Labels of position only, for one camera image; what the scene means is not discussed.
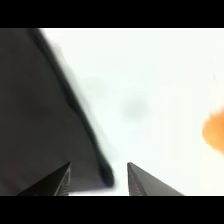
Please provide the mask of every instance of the white surface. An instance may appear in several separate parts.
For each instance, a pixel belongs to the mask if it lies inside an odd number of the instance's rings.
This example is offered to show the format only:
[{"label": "white surface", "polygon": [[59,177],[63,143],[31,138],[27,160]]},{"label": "white surface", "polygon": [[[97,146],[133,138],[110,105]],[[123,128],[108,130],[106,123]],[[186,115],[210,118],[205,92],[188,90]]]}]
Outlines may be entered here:
[{"label": "white surface", "polygon": [[128,195],[129,161],[185,195],[224,195],[224,158],[201,135],[224,104],[223,29],[43,31],[114,168],[95,195]]}]

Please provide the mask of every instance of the black cloth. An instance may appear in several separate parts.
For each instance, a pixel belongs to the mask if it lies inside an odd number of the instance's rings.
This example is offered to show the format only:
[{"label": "black cloth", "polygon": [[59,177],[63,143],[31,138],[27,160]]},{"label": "black cloth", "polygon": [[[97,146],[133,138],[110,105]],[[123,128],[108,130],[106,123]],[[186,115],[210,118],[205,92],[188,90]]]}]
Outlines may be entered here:
[{"label": "black cloth", "polygon": [[112,186],[111,169],[41,38],[36,29],[0,29],[0,195],[17,195],[67,162],[71,192]]}]

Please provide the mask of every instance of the orange ball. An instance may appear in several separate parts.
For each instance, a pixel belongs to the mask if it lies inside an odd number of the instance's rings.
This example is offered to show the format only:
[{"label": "orange ball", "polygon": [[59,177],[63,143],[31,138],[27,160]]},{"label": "orange ball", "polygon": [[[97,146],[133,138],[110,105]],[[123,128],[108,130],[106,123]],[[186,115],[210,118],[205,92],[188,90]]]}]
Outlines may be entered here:
[{"label": "orange ball", "polygon": [[204,124],[202,134],[208,145],[224,153],[224,110],[210,116]]}]

